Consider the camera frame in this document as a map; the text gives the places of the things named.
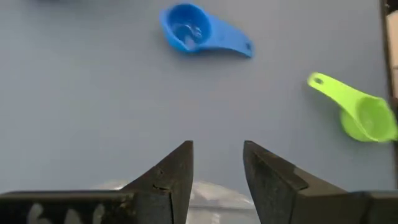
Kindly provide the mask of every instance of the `green plastic scoop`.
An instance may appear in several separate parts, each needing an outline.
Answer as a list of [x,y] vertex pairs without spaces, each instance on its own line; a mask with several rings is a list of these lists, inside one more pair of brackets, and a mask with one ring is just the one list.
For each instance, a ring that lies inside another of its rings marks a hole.
[[310,87],[341,106],[341,123],[359,141],[390,141],[398,137],[394,113],[385,100],[356,90],[321,73],[308,78]]

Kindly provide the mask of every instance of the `measuring cup handle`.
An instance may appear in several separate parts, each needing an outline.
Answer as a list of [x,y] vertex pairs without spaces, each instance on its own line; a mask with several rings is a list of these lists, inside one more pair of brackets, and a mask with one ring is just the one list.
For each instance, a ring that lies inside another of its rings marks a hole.
[[248,57],[254,54],[251,40],[239,29],[219,20],[215,16],[207,15],[211,24],[211,37],[203,44],[207,49],[230,49]]
[[332,77],[317,72],[310,75],[308,85],[329,96],[350,114],[355,111],[357,102],[364,96],[367,96],[367,94],[345,85]]

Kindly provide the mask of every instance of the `blue plastic scoop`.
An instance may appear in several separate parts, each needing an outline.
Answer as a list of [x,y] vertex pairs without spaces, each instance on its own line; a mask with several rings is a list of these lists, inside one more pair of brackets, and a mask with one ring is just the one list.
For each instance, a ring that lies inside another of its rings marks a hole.
[[189,3],[160,13],[160,23],[172,47],[182,52],[230,49],[253,56],[252,42],[237,28]]

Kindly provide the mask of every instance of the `dark object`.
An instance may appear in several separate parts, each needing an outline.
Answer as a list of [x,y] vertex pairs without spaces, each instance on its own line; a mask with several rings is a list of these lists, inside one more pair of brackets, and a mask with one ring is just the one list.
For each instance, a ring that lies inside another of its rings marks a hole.
[[121,190],[11,192],[0,195],[0,223],[185,224],[193,143],[185,141]]
[[398,10],[398,0],[386,0],[387,14]]
[[243,157],[263,224],[398,223],[398,192],[346,192],[251,141]]

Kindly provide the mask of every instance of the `measuring cup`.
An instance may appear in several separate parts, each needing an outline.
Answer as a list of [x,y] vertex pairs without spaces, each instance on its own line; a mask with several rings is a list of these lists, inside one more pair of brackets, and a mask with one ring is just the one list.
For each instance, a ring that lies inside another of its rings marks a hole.
[[313,73],[308,84],[341,106],[341,123],[359,141],[390,141],[398,137],[394,113],[385,100],[356,90],[332,77]]
[[160,23],[169,44],[182,52],[230,49],[253,56],[253,44],[243,32],[194,4],[177,4],[162,11]]

